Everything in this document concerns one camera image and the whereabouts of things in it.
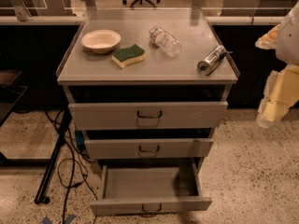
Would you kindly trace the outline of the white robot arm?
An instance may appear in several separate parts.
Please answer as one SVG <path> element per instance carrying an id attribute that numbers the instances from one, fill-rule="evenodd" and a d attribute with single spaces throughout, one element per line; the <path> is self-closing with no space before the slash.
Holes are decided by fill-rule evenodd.
<path id="1" fill-rule="evenodd" d="M 256 122 L 267 129 L 281 121 L 299 101 L 299 2 L 255 46 L 274 49 L 276 57 L 287 64 L 280 72 L 272 71 L 266 80 Z"/>

